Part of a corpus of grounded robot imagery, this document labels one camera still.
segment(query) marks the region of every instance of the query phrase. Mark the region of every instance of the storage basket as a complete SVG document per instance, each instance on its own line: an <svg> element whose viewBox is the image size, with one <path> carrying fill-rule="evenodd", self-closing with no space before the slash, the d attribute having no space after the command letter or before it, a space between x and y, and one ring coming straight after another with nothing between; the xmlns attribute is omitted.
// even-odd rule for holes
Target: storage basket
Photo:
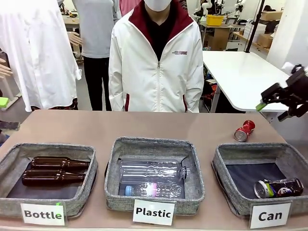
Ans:
<svg viewBox="0 0 308 231"><path fill-rule="evenodd" d="M206 24L208 26L220 26L222 24L224 16L217 16L208 14L206 16Z"/></svg>
<svg viewBox="0 0 308 231"><path fill-rule="evenodd" d="M120 185L119 159L170 159L182 162L190 169L184 181L185 199L148 198L118 195ZM205 190L195 147L187 141L128 138L116 139L109 159L105 180L107 207L112 210L133 211L135 199L160 202L176 202L175 215L194 215L204 199Z"/></svg>
<svg viewBox="0 0 308 231"><path fill-rule="evenodd" d="M308 212L308 188L301 196L258 199L254 183L259 180L299 178L308 185L308 162L286 143L232 143L217 147L213 160L232 212L249 216L251 205L292 201L290 214Z"/></svg>
<svg viewBox="0 0 308 231"><path fill-rule="evenodd" d="M90 166L82 184L34 189L23 186L21 176L36 156L65 156L74 160L90 161ZM61 143L17 144L0 162L0 216L22 217L21 203L38 205L64 203L68 217L78 216L90 194L96 170L97 161L92 147Z"/></svg>

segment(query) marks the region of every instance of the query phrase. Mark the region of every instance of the gray fabric bin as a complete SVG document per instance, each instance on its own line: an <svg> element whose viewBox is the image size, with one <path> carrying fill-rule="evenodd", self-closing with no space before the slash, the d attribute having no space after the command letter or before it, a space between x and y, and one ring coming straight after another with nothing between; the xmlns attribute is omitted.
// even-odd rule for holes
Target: gray fabric bin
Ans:
<svg viewBox="0 0 308 231"><path fill-rule="evenodd" d="M297 197L251 199L243 196L231 177L230 169L228 170L229 165L275 164L285 178L299 178L305 187L308 185L308 162L291 145L287 143L222 144L216 149L213 164L227 198L232 204L231 210L234 214L250 215L251 204L261 205L287 201L293 201L291 215L308 212L308 188L304 188L303 194Z"/></svg>
<svg viewBox="0 0 308 231"><path fill-rule="evenodd" d="M190 169L190 174L184 181L185 199L119 196L119 158L182 161L182 164ZM176 202L175 215L196 214L199 204L205 196L202 173L195 147L187 141L164 139L117 138L111 150L104 189L109 209L133 211L135 199Z"/></svg>
<svg viewBox="0 0 308 231"><path fill-rule="evenodd" d="M35 156L65 156L74 160L90 161L86 177L70 199L7 198L24 170ZM68 217L77 216L86 203L97 170L95 150L83 145L62 143L20 143L15 145L0 162L0 216L22 217L21 203L55 205L64 203Z"/></svg>

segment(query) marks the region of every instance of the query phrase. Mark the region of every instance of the white sign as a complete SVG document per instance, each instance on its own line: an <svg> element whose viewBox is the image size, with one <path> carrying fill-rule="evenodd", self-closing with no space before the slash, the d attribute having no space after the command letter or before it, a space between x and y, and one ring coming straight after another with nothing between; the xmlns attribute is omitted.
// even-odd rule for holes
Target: white sign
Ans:
<svg viewBox="0 0 308 231"><path fill-rule="evenodd" d="M65 225L62 205L20 204L20 206L24 223L36 225Z"/></svg>
<svg viewBox="0 0 308 231"><path fill-rule="evenodd" d="M291 203L277 205L257 205L253 207L251 229L285 225L289 217Z"/></svg>
<svg viewBox="0 0 308 231"><path fill-rule="evenodd" d="M133 221L172 225L175 204L135 200Z"/></svg>

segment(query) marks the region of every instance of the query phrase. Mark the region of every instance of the table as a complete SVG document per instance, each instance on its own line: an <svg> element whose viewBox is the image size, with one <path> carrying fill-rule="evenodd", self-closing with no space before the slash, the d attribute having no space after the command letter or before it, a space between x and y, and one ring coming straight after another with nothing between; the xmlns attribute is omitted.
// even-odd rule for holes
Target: table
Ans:
<svg viewBox="0 0 308 231"><path fill-rule="evenodd" d="M62 15L62 18L67 28L79 28L79 18L78 17L71 18L70 16Z"/></svg>
<svg viewBox="0 0 308 231"><path fill-rule="evenodd" d="M213 44L212 47L215 50L223 51L227 47L227 43L229 40L230 30L231 29L237 29L237 28L245 28L245 26L240 26L237 24L221 24L220 26L208 26L206 22L200 22L200 25L205 28L204 34L202 37L202 45L204 45L205 41L205 35L206 35L206 29L207 28L214 28L214 38L213 38Z"/></svg>
<svg viewBox="0 0 308 231"><path fill-rule="evenodd" d="M211 113L216 111L221 90L235 109L255 112L263 91L275 83L287 87L285 81L289 76L255 53L204 51L203 62L218 84ZM287 110L287 106L273 103L266 106L262 112Z"/></svg>
<svg viewBox="0 0 308 231"><path fill-rule="evenodd" d="M248 45L248 39L246 39L243 35L241 35L240 32L233 32L233 34L240 39L240 46L239 46L238 51L245 51ZM262 47L256 42L253 42L250 48L250 52L257 54L258 56L260 56L261 58L265 60L269 54L269 51L270 51L269 48Z"/></svg>
<svg viewBox="0 0 308 231"><path fill-rule="evenodd" d="M68 222L67 228L149 228L132 223L132 213L111 211L104 197L104 170L117 137L150 137L188 140L198 152L205 182L205 199L193 217L175 217L176 229L246 230L248 220L236 217L220 190L211 161L221 143L236 142L234 131L247 119L256 124L250 142L284 142L260 114L125 113L38 110L1 147L0 159L18 142L63 142L90 145L96 149L98 180L83 214ZM0 218L4 226L25 226L19 219ZM286 228L308 227L308 216L292 217Z"/></svg>

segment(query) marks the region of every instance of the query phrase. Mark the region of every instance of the beer bottle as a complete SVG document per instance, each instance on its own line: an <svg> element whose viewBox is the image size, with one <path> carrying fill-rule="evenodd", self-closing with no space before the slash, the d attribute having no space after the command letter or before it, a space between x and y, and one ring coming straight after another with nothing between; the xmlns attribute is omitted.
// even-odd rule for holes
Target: beer bottle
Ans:
<svg viewBox="0 0 308 231"><path fill-rule="evenodd" d="M35 175L39 172L25 171L22 177L22 183L25 186L62 186L71 183L83 182L85 174L69 173L62 170L55 171L55 174L51 174L51 171L41 171L41 173L47 175Z"/></svg>
<svg viewBox="0 0 308 231"><path fill-rule="evenodd" d="M66 171L88 169L90 162L68 157L37 156L31 161L33 169L62 169Z"/></svg>

